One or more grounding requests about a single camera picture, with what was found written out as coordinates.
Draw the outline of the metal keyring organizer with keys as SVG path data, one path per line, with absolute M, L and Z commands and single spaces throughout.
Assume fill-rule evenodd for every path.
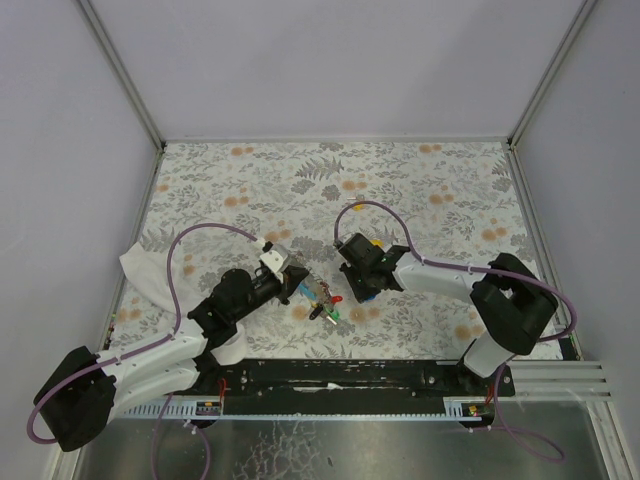
M 310 309 L 306 314 L 310 321 L 322 319 L 333 326 L 338 325 L 341 316 L 337 305 L 343 298 L 333 295 L 329 284 L 319 275 L 310 271 L 298 285 L 297 292 L 310 304 Z

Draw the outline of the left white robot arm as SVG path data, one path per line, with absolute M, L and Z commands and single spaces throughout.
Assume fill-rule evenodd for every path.
M 177 332 L 158 334 L 119 350 L 69 352 L 36 394 L 35 412 L 52 433 L 49 443 L 77 450 L 118 414 L 159 396 L 200 384 L 216 366 L 246 355 L 240 320 L 273 299 L 287 304 L 308 277 L 304 267 L 256 277 L 243 269 L 224 273 L 212 293 L 182 320 Z

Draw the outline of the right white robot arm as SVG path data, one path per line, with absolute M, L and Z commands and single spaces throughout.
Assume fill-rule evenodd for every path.
M 479 272 L 461 264 L 418 259 L 410 248 L 376 246 L 360 233 L 338 240 L 336 249 L 356 300 L 364 303 L 384 290 L 444 295 L 475 307 L 485 332 L 460 363 L 488 378 L 514 356 L 531 353 L 558 308 L 552 292 L 514 255 L 501 253 Z

